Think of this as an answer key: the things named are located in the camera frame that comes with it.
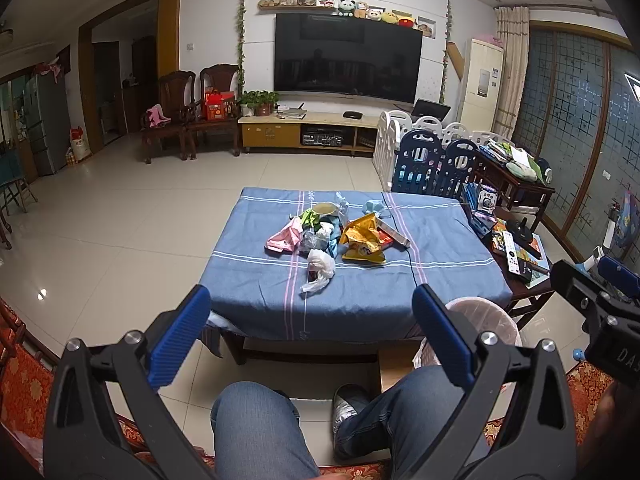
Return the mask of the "yellow chip bag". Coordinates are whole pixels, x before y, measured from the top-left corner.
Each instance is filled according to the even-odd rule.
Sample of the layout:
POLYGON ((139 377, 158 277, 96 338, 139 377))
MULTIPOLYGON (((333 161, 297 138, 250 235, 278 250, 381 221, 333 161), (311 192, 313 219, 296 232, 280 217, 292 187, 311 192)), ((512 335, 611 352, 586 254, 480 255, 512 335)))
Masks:
POLYGON ((372 264, 386 263, 385 249, 394 240, 378 227, 378 217, 374 212, 352 220, 344 227, 338 244, 345 246, 342 258, 372 264))

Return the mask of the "white plastic bag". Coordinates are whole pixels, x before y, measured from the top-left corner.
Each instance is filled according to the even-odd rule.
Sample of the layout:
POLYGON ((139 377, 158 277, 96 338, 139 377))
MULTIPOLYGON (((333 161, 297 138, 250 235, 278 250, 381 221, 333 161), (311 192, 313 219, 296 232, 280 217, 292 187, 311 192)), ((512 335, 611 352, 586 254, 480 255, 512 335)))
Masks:
POLYGON ((321 292, 335 274, 335 260, 323 250, 311 249, 307 255, 307 278, 300 292, 305 295, 321 292))

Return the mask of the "blue plastic wrapper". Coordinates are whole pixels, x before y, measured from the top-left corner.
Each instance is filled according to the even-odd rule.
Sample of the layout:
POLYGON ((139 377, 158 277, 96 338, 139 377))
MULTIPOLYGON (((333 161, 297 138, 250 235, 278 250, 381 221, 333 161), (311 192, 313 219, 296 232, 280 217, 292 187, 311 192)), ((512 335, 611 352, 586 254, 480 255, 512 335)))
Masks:
POLYGON ((330 218, 330 225, 332 226, 332 230, 329 234, 328 248, 326 248, 326 251, 335 259, 338 253, 338 242, 342 236, 342 228, 341 222, 337 217, 330 218))

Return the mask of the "light blue tissue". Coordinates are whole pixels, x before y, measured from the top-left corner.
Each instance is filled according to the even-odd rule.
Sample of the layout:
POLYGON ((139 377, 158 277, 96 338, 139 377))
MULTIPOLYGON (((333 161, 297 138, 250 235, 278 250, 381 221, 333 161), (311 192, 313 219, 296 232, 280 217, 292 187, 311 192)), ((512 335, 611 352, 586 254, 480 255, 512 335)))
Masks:
POLYGON ((386 209, 386 205, 380 200, 367 200, 362 206, 362 213, 376 214, 377 216, 380 216, 384 211, 386 211, 386 209))

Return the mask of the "pink plastic wrapper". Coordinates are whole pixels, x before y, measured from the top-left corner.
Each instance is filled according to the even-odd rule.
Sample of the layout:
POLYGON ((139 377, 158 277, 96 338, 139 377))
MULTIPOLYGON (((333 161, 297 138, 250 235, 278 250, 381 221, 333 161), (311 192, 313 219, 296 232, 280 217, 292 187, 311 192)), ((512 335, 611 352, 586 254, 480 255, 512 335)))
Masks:
POLYGON ((299 217, 293 217, 279 232, 270 236, 265 242, 268 252, 295 252, 303 238, 303 222, 299 217))

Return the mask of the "paper bowl cup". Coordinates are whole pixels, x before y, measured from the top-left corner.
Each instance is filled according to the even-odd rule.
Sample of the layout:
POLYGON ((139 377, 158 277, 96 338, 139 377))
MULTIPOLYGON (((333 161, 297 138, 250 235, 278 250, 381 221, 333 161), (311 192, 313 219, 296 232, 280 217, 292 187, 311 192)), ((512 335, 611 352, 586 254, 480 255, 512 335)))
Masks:
POLYGON ((340 206, 329 202, 314 204, 311 209, 319 216, 337 216, 340 213, 340 206))

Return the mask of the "green wrapper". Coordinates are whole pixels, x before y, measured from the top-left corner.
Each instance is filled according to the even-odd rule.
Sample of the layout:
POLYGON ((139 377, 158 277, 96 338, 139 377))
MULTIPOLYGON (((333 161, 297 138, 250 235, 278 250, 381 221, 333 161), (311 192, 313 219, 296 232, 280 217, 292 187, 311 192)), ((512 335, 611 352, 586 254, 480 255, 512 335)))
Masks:
POLYGON ((317 232, 320 229, 320 214, 312 208, 308 208, 299 216, 303 230, 313 230, 317 232))

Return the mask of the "grey plastic bag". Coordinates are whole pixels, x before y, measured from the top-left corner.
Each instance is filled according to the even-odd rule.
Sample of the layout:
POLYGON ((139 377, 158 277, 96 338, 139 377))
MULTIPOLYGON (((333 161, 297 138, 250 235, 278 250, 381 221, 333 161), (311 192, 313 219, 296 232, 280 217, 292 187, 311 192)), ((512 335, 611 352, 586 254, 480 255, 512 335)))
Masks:
POLYGON ((303 232, 300 239, 298 250, 301 254, 308 254, 312 250, 320 250, 320 252, 326 252, 329 247, 329 235, 326 232, 319 230, 314 232, 313 229, 308 229, 303 232))

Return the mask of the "blue baby fence panel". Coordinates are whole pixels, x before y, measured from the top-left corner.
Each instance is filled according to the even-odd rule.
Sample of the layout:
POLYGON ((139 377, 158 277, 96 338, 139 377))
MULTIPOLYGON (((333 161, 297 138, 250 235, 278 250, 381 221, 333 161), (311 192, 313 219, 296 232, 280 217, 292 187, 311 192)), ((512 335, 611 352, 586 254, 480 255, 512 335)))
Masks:
POLYGON ((396 151, 393 193, 433 195, 458 200, 472 180, 478 147, 471 140, 454 140, 446 148, 426 130, 405 134, 396 151))

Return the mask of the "white standing air conditioner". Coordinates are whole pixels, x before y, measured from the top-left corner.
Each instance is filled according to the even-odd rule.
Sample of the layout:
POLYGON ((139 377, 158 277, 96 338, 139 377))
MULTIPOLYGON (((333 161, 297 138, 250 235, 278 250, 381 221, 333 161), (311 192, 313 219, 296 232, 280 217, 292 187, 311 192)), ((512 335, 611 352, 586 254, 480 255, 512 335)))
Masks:
POLYGON ((470 131, 491 131, 502 81, 503 48, 472 38, 459 87, 457 121, 470 131))

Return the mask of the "pink toy on chair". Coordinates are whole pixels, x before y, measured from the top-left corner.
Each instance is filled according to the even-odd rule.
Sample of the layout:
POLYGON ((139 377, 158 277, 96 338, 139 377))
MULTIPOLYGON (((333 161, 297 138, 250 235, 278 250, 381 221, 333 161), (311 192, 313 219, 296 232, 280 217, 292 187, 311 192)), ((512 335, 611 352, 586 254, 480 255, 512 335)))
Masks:
POLYGON ((160 104, 153 105, 145 112, 145 125, 149 128, 162 128, 170 122, 171 119, 164 114, 163 107, 160 104))

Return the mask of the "red gift box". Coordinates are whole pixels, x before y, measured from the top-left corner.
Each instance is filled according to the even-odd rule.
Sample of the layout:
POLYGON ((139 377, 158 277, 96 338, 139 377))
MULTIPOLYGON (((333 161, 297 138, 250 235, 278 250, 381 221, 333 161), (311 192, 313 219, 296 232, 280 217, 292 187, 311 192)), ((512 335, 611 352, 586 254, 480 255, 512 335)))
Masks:
POLYGON ((206 89, 202 104, 203 115, 209 122, 235 118, 235 94, 232 91, 206 89))

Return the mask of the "dark wooden chair left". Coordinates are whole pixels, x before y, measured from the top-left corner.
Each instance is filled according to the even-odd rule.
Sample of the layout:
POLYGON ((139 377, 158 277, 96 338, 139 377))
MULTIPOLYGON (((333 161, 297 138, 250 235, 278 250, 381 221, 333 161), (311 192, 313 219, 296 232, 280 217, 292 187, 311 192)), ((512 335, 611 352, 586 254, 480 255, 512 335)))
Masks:
POLYGON ((143 118, 142 146, 144 162, 152 162, 153 145, 156 141, 176 136, 180 144, 180 158, 182 160, 196 159, 196 147, 193 134, 188 130, 188 123, 192 118, 194 100, 195 74, 188 70, 175 70, 160 76, 157 81, 158 102, 163 107, 164 114, 171 122, 162 128, 149 128, 143 118))

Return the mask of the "dark wooden chair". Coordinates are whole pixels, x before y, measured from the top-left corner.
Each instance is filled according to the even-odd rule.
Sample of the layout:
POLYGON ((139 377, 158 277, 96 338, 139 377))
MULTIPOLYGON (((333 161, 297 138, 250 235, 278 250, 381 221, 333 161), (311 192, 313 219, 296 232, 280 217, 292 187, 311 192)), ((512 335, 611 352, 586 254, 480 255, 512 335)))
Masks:
POLYGON ((240 68, 232 64, 216 64, 205 67, 198 75, 200 98, 193 104, 193 114, 188 123, 192 134, 223 132, 232 135, 232 154, 239 156, 241 133, 238 120, 240 109, 238 92, 232 82, 240 74, 240 68))
POLYGON ((163 107, 164 114, 171 122, 162 128, 149 128, 143 118, 142 146, 144 162, 152 162, 153 145, 156 141, 176 136, 180 144, 180 158, 182 160, 196 159, 196 147, 193 134, 188 130, 188 123, 192 118, 194 100, 195 74, 188 70, 175 70, 160 76, 157 81, 158 102, 163 107))

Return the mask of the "large black television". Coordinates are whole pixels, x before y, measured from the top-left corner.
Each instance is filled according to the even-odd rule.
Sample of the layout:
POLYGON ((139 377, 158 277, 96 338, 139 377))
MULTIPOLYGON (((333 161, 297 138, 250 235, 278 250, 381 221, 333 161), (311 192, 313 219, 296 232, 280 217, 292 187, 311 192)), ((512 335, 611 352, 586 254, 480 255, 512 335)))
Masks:
POLYGON ((285 13, 274 26, 274 90, 409 103, 416 97, 422 34, 349 16, 285 13))

